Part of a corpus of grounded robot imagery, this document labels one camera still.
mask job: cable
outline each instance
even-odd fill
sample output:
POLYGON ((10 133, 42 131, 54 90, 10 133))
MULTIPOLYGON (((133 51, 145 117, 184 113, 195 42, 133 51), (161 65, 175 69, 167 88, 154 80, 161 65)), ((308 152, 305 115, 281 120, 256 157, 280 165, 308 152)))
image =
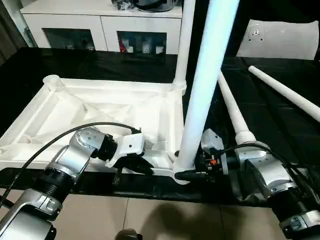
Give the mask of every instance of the cable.
POLYGON ((24 172, 24 170, 32 163, 32 161, 38 157, 44 150, 46 150, 48 147, 50 147, 52 144, 54 144, 56 141, 58 141, 59 139, 63 138, 64 136, 77 131, 79 129, 83 129, 86 127, 91 127, 91 126, 97 126, 97 125, 111 125, 111 126, 118 126, 118 127, 122 127, 122 128, 126 128, 126 129, 130 129, 132 134, 136 134, 136 133, 140 133, 139 130, 135 129, 134 127, 122 124, 122 123, 116 123, 116 122, 107 122, 107 121, 100 121, 100 122, 92 122, 92 123, 87 123, 87 124, 83 124, 80 126, 76 126, 68 131, 65 131, 64 133, 60 134, 59 136, 55 137, 54 139, 52 139, 50 142, 48 142, 46 145, 44 145, 42 148, 40 148, 32 157, 29 158, 28 161, 25 162, 25 164, 21 167, 20 171, 15 175, 11 185, 5 190, 3 196, 1 197, 0 200, 0 208, 2 207, 2 205, 5 204, 5 202, 7 201, 7 197, 12 189, 12 187, 14 186, 14 184, 16 183, 17 179, 20 177, 20 175, 24 172))
POLYGON ((3 202, 3 206, 5 206, 7 209, 12 208, 14 205, 14 203, 8 199, 5 199, 3 202))
POLYGON ((270 149, 269 147, 263 146, 259 143, 243 143, 243 144, 239 144, 236 146, 232 146, 226 149, 221 149, 221 150, 217 150, 216 154, 218 155, 218 158, 220 158, 221 155, 223 155, 226 152, 229 151, 234 151, 236 149, 239 148, 243 148, 243 147, 256 147, 259 148, 261 150, 264 150, 266 152, 269 152, 271 155, 273 155, 275 158, 279 159, 282 164, 287 168, 289 174, 291 175, 291 177, 293 178, 293 180, 295 181, 295 183, 298 185, 298 187, 300 188, 300 190, 302 191, 304 189, 303 185, 301 184, 300 180, 297 178, 297 176, 294 174, 293 171, 296 172, 296 174, 303 179, 303 181, 305 181, 307 183, 307 185, 316 193, 319 195, 318 191, 316 190, 314 184, 306 177, 302 174, 301 171, 298 170, 298 168, 296 166, 294 166, 289 160, 287 160, 286 158, 280 156, 278 153, 276 153, 275 151, 273 151, 272 149, 270 149))

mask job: white tube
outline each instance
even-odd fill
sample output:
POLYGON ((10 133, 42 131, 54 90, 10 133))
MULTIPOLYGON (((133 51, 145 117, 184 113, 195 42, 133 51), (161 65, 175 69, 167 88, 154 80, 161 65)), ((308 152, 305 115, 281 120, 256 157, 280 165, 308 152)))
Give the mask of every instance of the white tube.
POLYGON ((320 108, 310 102, 308 99, 305 99, 303 96, 299 95, 295 91, 291 90, 287 86, 275 80, 273 77, 265 74, 263 71, 259 70, 254 66, 249 67, 249 71, 253 73, 256 77, 264 81, 278 93, 289 99, 299 108, 304 110, 307 114, 313 117, 315 120, 320 122, 320 108))
POLYGON ((187 87, 186 74, 189 58, 190 40, 192 34, 192 26, 194 23, 196 0, 184 0, 183 14, 181 22, 178 59, 176 62, 175 77, 173 84, 185 89, 187 87))
POLYGON ((220 72, 219 74, 218 82, 235 131, 236 143, 243 144, 249 141, 256 141, 254 134, 251 131, 249 131, 247 123, 241 114, 237 102, 234 96, 232 95, 232 92, 222 72, 220 72))
POLYGON ((238 4, 239 0, 209 2, 179 157, 173 167, 176 173, 194 168, 238 4))

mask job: black table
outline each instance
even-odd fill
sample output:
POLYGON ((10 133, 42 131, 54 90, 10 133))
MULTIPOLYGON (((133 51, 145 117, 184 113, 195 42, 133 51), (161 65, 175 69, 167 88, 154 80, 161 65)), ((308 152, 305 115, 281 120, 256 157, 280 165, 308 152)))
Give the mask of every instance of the black table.
MULTIPOLYGON (((12 124, 23 108, 42 87, 42 79, 50 74, 62 78, 171 83, 177 56, 145 56, 117 52, 61 49, 21 48, 0 67, 3 107, 0 134, 12 124), (8 99, 14 99, 5 105, 8 99)), ((224 76, 239 108, 257 140, 294 163, 314 166, 315 179, 320 179, 320 124, 248 71, 254 65, 320 106, 320 63, 296 59, 225 58, 224 76)), ((194 66, 188 68, 188 89, 183 97, 184 116, 193 82, 194 66)), ((235 144, 235 133, 217 87, 212 99, 206 128, 211 128, 225 146, 235 144)), ((0 172, 0 188, 6 188, 19 169, 0 172)), ((15 189, 27 189, 39 175, 28 169, 15 189)), ((74 193, 134 198, 239 204, 233 197, 229 181, 216 184, 178 185, 170 177, 124 174, 119 186, 112 185, 113 173, 86 172, 74 193)))

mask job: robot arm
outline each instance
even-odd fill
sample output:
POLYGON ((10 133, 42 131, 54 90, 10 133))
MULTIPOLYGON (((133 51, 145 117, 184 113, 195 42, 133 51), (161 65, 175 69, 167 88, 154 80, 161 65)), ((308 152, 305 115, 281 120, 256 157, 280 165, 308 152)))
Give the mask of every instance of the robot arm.
POLYGON ((320 239, 318 206, 303 198, 282 162, 270 153, 245 161, 287 239, 320 239))
POLYGON ((23 192, 0 222, 0 240, 53 240, 56 229, 50 221, 59 215, 63 202, 86 169, 90 158, 105 161, 107 167, 141 170, 151 168, 142 158, 145 139, 142 133, 113 136, 97 128, 86 127, 74 133, 47 165, 33 188, 23 192))

